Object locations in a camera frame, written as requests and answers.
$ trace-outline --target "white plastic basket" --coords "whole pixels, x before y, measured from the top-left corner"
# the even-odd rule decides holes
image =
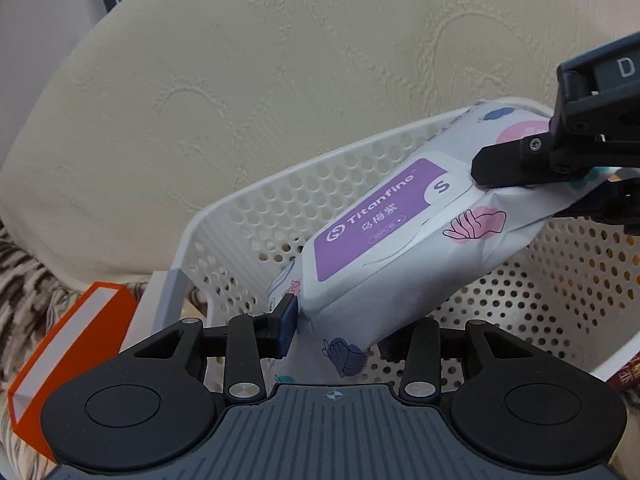
[[[519,98],[500,100],[549,117],[553,110]],[[331,218],[353,204],[456,110],[369,137],[242,189],[199,212],[185,230],[172,267],[207,298],[207,324],[263,311],[266,290],[284,263]],[[640,347],[640,240],[585,219],[553,219],[528,248],[460,289],[432,314],[462,328],[490,321],[604,380]],[[399,383],[403,363],[373,348],[361,380]],[[268,375],[268,367],[263,366]],[[222,389],[223,360],[210,360],[207,385]],[[460,385],[458,362],[443,363],[445,390]]]

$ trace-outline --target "metal screw head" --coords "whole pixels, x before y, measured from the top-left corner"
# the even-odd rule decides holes
[[[557,166],[554,166],[553,170],[561,175],[567,175],[571,173],[571,168],[565,166],[564,164],[558,164]]]
[[[542,148],[542,141],[539,138],[534,137],[529,141],[529,149],[532,152],[537,152],[540,150],[540,148]]]
[[[574,132],[580,132],[580,133],[586,132],[588,129],[589,129],[589,123],[586,123],[584,121],[575,123],[574,127],[572,128]]]
[[[404,387],[404,392],[412,397],[429,397],[436,392],[436,387],[424,381],[414,381]]]
[[[229,395],[236,399],[251,399],[260,393],[260,387],[253,383],[236,383],[229,388]]]

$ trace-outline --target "blue hand illustration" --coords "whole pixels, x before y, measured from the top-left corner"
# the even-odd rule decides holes
[[[569,186],[571,186],[576,191],[580,191],[583,187],[585,187],[588,183],[596,180],[602,173],[606,173],[609,171],[609,167],[607,166],[596,166],[595,168],[591,168],[587,176],[582,180],[577,180],[574,182],[569,182]]]
[[[507,106],[504,108],[498,108],[497,110],[491,110],[487,115],[482,117],[480,121],[495,121],[504,117],[505,115],[513,114],[516,111],[515,108]]]
[[[296,380],[288,375],[276,375],[277,383],[295,383]]]
[[[331,343],[325,339],[322,353],[331,360],[340,377],[356,376],[369,358],[369,352],[363,352],[356,345],[348,344],[341,337],[337,337]]]

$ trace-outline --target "gray ribbed surface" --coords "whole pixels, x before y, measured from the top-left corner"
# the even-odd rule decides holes
[[[229,410],[196,452],[136,480],[539,479],[471,453],[433,408],[399,404],[388,386],[283,385],[259,406]],[[50,480],[86,480],[59,468]],[[618,478],[602,467],[555,479]]]

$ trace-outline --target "white cushion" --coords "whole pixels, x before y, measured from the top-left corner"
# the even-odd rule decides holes
[[[354,140],[507,94],[640,28],[640,0],[124,0],[0,173],[15,240],[66,284],[167,269],[193,214]]]

